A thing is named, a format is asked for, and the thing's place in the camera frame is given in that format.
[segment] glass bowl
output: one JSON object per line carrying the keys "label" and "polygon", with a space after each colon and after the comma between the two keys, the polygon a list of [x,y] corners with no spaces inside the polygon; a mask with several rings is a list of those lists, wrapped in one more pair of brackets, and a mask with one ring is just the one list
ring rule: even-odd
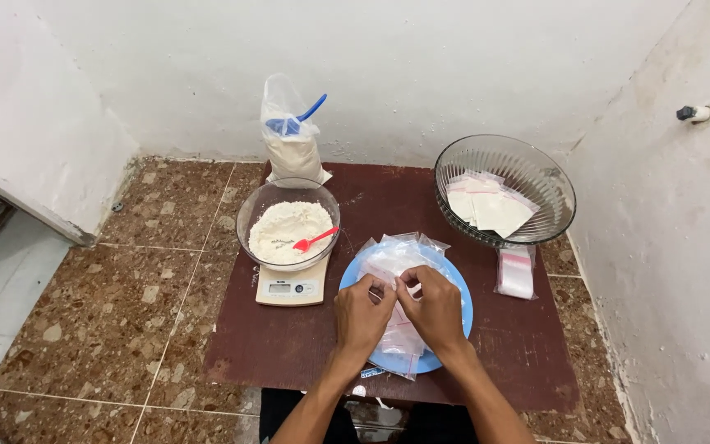
{"label": "glass bowl", "polygon": [[[506,179],[503,184],[541,209],[508,238],[480,231],[451,211],[446,186],[466,169],[488,171]],[[448,145],[435,163],[435,196],[443,216],[466,236],[496,248],[547,242],[563,234],[574,220],[574,188],[554,160],[537,148],[508,136],[476,134]]]}
{"label": "glass bowl", "polygon": [[237,213],[237,240],[240,241],[243,250],[256,263],[277,271],[299,271],[308,268],[322,260],[330,254],[340,231],[335,232],[330,239],[330,243],[319,254],[309,257],[295,264],[271,264],[256,257],[249,247],[249,237],[251,237],[251,227],[264,214],[265,210],[280,202],[311,202],[319,203],[330,213],[330,220],[334,227],[341,226],[341,214],[339,213],[339,203],[325,187],[307,178],[280,178],[273,182],[266,183],[257,188],[245,199],[240,211]]}

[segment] white painted wall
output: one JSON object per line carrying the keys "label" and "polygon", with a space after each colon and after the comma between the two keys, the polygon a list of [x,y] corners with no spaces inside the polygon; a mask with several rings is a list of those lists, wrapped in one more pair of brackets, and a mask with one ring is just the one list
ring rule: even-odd
{"label": "white painted wall", "polygon": [[0,191],[78,240],[137,149],[29,2],[0,1]]}
{"label": "white painted wall", "polygon": [[693,0],[568,156],[571,229],[650,442],[710,442],[710,0]]}
{"label": "white painted wall", "polygon": [[264,158],[284,72],[329,94],[324,159],[423,166],[479,132],[570,148],[686,2],[34,0],[145,153]]}

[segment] blue plate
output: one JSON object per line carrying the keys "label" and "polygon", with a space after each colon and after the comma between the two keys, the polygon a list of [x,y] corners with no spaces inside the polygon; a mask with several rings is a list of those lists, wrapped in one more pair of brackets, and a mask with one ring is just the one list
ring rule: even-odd
{"label": "blue plate", "polygon": [[[357,282],[357,274],[360,271],[358,258],[363,255],[370,254],[370,250],[376,247],[379,247],[379,244],[360,252],[360,254],[356,256],[352,262],[350,262],[347,270],[344,271],[344,276],[341,277],[339,290],[349,287]],[[433,257],[436,262],[442,263],[445,269],[448,270],[452,277],[454,277],[454,283],[457,287],[459,287],[461,298],[465,301],[465,305],[461,308],[461,318],[462,321],[464,321],[462,329],[465,331],[465,337],[468,338],[470,336],[470,329],[473,328],[473,300],[470,298],[470,291],[467,288],[467,284],[465,284],[465,278],[461,276],[459,270],[456,269],[454,264],[452,264],[446,257],[442,256],[430,247],[426,247],[424,245],[420,245],[419,247],[424,252],[424,256]],[[393,353],[381,353],[375,351],[369,357],[369,361],[379,368],[401,373],[401,370],[406,368],[406,364],[402,363],[400,359],[392,359],[392,356],[395,355]],[[418,373],[427,373],[432,370],[437,370],[442,366],[443,365],[440,363],[437,356],[427,350],[418,361]]]}

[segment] wooden table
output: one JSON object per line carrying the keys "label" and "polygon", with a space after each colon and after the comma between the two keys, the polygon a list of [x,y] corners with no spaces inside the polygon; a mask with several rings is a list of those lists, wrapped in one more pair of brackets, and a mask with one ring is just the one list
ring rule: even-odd
{"label": "wooden table", "polygon": [[[256,265],[241,251],[205,358],[210,382],[308,389],[335,345],[333,297],[345,268],[369,238],[420,231],[449,244],[446,256],[459,269],[473,298],[475,346],[490,377],[515,409],[571,411],[580,390],[540,255],[534,270],[538,299],[493,292],[497,255],[450,227],[434,197],[433,171],[400,166],[325,164],[325,185],[341,208],[341,235],[330,256],[325,302],[304,308],[257,304]],[[370,397],[463,404],[458,384],[445,369],[415,382],[382,374],[356,379],[348,388]]]}

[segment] red plastic spoon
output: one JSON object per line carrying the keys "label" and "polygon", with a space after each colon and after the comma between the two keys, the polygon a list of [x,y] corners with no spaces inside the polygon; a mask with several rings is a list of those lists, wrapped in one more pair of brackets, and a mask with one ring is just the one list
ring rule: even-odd
{"label": "red plastic spoon", "polygon": [[332,228],[330,228],[330,230],[325,231],[321,235],[319,235],[311,240],[308,240],[307,238],[302,238],[301,240],[297,241],[297,243],[292,248],[294,248],[295,250],[300,250],[303,253],[305,253],[306,251],[309,251],[311,244],[320,240],[321,238],[326,238],[326,237],[332,235],[333,233],[337,232],[338,230],[339,230],[339,227],[332,227]]}

